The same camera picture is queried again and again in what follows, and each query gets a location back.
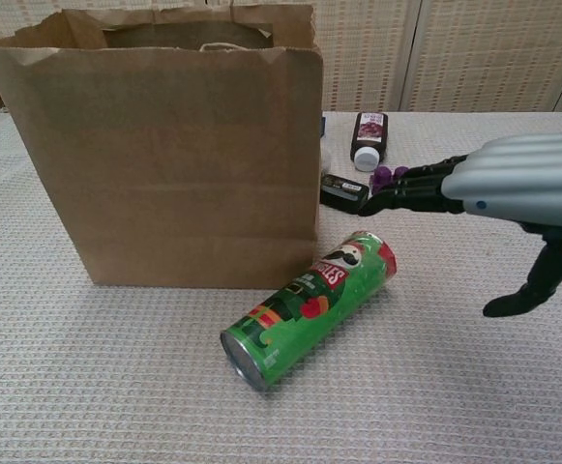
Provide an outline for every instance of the bottle label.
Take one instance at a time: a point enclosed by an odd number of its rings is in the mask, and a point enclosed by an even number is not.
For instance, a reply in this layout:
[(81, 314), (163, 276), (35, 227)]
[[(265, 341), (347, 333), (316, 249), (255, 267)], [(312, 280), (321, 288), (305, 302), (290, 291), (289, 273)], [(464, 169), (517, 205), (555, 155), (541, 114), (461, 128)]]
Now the bottle label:
[(384, 135), (384, 115), (382, 113), (362, 113), (356, 140), (381, 142)]

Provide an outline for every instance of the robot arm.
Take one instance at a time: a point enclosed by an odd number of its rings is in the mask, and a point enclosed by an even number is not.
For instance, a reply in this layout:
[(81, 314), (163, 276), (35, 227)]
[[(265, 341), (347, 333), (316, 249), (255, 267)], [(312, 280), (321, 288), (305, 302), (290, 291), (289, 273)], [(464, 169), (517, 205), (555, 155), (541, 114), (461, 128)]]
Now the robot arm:
[(517, 222), (546, 242), (527, 282), (493, 300), (487, 317), (523, 314), (541, 305), (562, 281), (562, 134), (522, 135), (486, 143), (462, 157), (408, 170), (360, 210), (468, 213)]

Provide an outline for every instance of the green pringles can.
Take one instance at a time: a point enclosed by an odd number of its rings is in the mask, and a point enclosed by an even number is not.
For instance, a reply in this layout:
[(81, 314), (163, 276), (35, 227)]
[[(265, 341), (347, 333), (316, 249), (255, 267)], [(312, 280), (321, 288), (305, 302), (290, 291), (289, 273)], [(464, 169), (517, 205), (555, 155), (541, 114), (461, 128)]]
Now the green pringles can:
[(370, 232), (354, 232), (221, 333), (229, 360), (264, 391), (397, 272), (395, 255)]

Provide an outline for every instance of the textured tablecloth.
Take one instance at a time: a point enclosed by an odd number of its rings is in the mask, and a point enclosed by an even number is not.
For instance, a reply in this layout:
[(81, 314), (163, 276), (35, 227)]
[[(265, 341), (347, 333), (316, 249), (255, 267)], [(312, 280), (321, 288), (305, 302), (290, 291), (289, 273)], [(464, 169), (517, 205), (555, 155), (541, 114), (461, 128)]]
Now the textured tablecloth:
[[(353, 121), (329, 115), (323, 143), (365, 182)], [(389, 164), (550, 131), (562, 113), (393, 113)], [(94, 286), (0, 115), (0, 462), (562, 462), (562, 285), (527, 315), (481, 312), (524, 282), (540, 237), (321, 207), (319, 251), (355, 229), (385, 238), (398, 275), (261, 395), (219, 331), (270, 292)]]

